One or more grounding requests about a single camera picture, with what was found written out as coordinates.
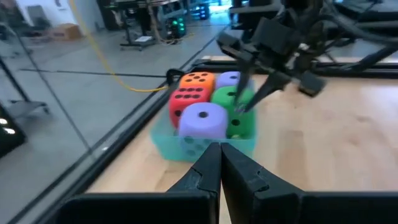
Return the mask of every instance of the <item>die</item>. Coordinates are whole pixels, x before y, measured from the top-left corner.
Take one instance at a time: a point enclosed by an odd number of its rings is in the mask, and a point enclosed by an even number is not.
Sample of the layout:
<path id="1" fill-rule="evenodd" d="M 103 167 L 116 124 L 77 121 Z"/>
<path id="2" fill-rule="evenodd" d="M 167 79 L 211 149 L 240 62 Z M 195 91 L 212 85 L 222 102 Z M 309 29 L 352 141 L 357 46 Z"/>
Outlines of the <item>die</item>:
<path id="1" fill-rule="evenodd" d="M 240 77 L 240 72 L 224 72 L 217 77 L 215 89 L 218 90 L 221 87 L 236 86 Z M 254 88 L 253 80 L 249 80 L 248 88 Z"/>
<path id="2" fill-rule="evenodd" d="M 194 103 L 209 102 L 211 91 L 201 86 L 179 88 L 175 90 L 169 101 L 169 116 L 175 128 L 178 127 L 183 110 Z"/>
<path id="3" fill-rule="evenodd" d="M 235 94 L 235 86 L 221 87 L 213 93 L 211 102 L 222 106 L 228 112 L 229 122 L 226 132 L 227 136 L 245 137 L 250 135 L 254 130 L 255 114 L 253 110 L 247 113 L 237 111 L 236 107 L 233 105 Z M 253 96 L 254 92 L 252 90 L 248 88 L 245 89 L 239 98 L 238 108 L 248 104 Z"/>
<path id="4" fill-rule="evenodd" d="M 195 103 L 185 108 L 178 127 L 182 150 L 198 158 L 214 139 L 226 139 L 228 113 L 214 103 Z"/>
<path id="5" fill-rule="evenodd" d="M 210 72 L 193 72 L 184 75 L 180 81 L 180 88 L 188 88 L 190 86 L 201 86 L 210 91 L 214 90 L 215 76 Z"/>

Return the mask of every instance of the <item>yellow cable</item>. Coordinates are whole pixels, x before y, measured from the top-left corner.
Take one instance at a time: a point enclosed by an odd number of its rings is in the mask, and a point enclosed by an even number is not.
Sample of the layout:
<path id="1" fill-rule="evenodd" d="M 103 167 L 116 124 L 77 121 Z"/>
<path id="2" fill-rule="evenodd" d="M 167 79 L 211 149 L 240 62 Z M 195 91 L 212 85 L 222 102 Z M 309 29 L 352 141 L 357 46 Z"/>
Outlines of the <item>yellow cable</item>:
<path id="1" fill-rule="evenodd" d="M 94 51 L 97 54 L 97 57 L 101 60 L 101 63 L 103 65 L 103 67 L 105 68 L 105 70 L 111 74 L 116 81 L 118 81 L 118 83 L 123 86 L 124 88 L 130 90 L 130 91 L 136 91 L 139 93 L 150 93 L 150 92 L 154 92 L 154 91 L 159 91 L 159 90 L 164 90 L 167 89 L 167 86 L 161 87 L 161 88 L 156 88 L 153 90 L 138 90 L 136 88 L 133 88 L 127 84 L 125 84 L 116 74 L 115 72 L 112 70 L 112 68 L 109 66 L 108 61 L 105 59 L 105 56 L 103 55 L 102 51 L 100 50 L 100 48 L 98 47 L 98 44 L 95 42 L 95 39 L 93 38 L 93 36 L 91 35 L 90 31 L 88 31 L 86 24 L 83 22 L 83 19 L 81 18 L 79 12 L 77 11 L 77 7 L 75 4 L 75 0 L 69 0 L 69 4 L 71 6 L 72 12 L 74 13 L 78 23 L 80 24 L 81 28 L 84 30 L 84 32 L 87 34 L 87 38 L 88 41 L 91 45 L 91 47 L 94 49 Z"/>

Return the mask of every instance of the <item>orange die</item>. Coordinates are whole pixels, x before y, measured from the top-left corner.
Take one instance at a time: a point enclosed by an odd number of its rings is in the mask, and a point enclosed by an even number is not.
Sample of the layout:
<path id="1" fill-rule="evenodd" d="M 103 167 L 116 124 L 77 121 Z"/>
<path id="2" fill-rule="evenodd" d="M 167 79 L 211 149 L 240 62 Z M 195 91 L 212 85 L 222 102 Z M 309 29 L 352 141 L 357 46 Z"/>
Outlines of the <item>orange die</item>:
<path id="1" fill-rule="evenodd" d="M 200 86 L 210 91 L 214 90 L 215 76 L 210 72 L 193 72 L 184 75 L 180 81 L 180 88 Z"/>

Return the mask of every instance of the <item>cardboard box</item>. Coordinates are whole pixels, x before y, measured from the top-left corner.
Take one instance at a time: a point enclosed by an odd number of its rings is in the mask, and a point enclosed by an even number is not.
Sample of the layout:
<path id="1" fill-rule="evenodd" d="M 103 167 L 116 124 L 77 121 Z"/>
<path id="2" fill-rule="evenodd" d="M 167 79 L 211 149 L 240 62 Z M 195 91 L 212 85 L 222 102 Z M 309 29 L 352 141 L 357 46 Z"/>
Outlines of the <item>cardboard box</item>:
<path id="1" fill-rule="evenodd" d="M 82 38 L 79 26 L 76 24 L 61 24 L 50 32 L 54 40 L 76 40 Z"/>

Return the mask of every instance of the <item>green die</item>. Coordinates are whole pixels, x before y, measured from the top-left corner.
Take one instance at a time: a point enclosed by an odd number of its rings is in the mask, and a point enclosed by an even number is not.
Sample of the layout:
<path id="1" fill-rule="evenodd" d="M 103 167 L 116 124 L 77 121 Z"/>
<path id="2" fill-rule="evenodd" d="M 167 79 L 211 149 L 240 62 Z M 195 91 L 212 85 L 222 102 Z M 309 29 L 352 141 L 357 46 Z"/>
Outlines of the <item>green die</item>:
<path id="1" fill-rule="evenodd" d="M 216 103 L 228 112 L 228 129 L 227 136 L 239 135 L 245 137 L 250 135 L 254 130 L 254 111 L 247 113 L 239 113 L 233 105 L 236 94 L 235 86 L 226 86 L 217 89 L 211 96 L 211 102 Z M 238 105 L 246 105 L 254 96 L 254 92 L 250 89 L 245 89 L 239 98 Z"/>

